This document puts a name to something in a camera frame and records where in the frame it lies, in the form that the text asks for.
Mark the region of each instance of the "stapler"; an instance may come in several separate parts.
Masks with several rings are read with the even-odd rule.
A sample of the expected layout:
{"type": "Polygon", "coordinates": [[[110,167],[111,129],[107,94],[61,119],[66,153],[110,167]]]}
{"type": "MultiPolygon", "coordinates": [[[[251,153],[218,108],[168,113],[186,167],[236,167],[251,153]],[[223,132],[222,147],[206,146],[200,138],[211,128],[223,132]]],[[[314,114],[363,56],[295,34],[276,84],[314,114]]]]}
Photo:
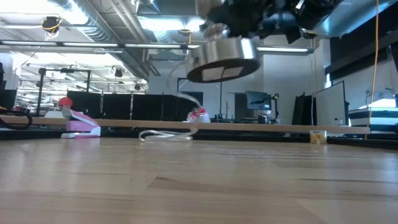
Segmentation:
{"type": "Polygon", "coordinates": [[[62,115],[64,118],[69,120],[67,122],[67,131],[76,132],[62,134],[61,138],[98,138],[101,136],[101,127],[91,117],[71,109],[63,109],[62,115]]]}

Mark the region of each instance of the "white board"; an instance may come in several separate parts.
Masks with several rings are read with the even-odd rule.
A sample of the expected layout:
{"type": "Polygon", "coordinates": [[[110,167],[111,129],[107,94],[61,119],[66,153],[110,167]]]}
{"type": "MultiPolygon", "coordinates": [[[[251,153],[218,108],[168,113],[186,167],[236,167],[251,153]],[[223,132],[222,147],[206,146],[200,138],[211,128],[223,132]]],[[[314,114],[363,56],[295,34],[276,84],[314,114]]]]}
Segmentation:
{"type": "Polygon", "coordinates": [[[317,124],[337,126],[335,119],[346,125],[344,82],[339,82],[315,94],[317,98],[317,124]]]}

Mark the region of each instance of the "black cable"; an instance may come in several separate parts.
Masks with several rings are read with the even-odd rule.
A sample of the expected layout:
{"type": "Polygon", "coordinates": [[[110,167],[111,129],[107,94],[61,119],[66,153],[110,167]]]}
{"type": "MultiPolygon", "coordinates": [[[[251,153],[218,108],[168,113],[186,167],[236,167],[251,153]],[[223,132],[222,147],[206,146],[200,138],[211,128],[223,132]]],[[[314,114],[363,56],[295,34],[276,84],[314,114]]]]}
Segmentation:
{"type": "Polygon", "coordinates": [[[31,115],[28,114],[28,113],[24,113],[24,112],[21,112],[21,111],[0,110],[0,115],[4,115],[4,114],[7,114],[7,115],[13,114],[13,115],[25,116],[25,117],[28,119],[28,123],[27,123],[25,126],[23,126],[23,127],[19,127],[19,126],[18,126],[18,127],[15,127],[15,126],[11,126],[10,124],[7,124],[5,121],[3,121],[3,120],[0,118],[0,124],[3,125],[4,127],[8,128],[8,129],[13,129],[13,130],[26,130],[26,129],[28,129],[28,128],[32,125],[32,123],[33,123],[33,119],[32,119],[32,117],[31,117],[31,115]]]}

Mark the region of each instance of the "wooden board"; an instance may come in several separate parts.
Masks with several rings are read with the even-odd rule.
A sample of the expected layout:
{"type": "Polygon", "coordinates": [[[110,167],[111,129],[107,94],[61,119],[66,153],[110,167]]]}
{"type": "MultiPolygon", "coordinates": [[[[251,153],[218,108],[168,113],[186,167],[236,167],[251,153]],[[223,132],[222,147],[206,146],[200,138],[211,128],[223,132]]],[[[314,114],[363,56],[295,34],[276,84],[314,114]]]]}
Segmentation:
{"type": "Polygon", "coordinates": [[[397,223],[397,158],[271,142],[8,141],[0,223],[397,223]]]}
{"type": "MultiPolygon", "coordinates": [[[[5,122],[14,124],[26,124],[27,119],[21,117],[2,116],[5,122]]],[[[65,125],[65,119],[60,118],[34,118],[34,124],[65,125]]],[[[128,121],[113,119],[97,119],[101,127],[120,128],[172,128],[190,129],[192,123],[170,121],[128,121]]],[[[229,124],[229,123],[200,123],[199,129],[223,130],[223,131],[273,131],[286,133],[309,133],[310,131],[328,131],[339,134],[370,134],[369,128],[359,127],[333,127],[333,126],[301,126],[301,125],[267,125],[267,124],[229,124]]]]}

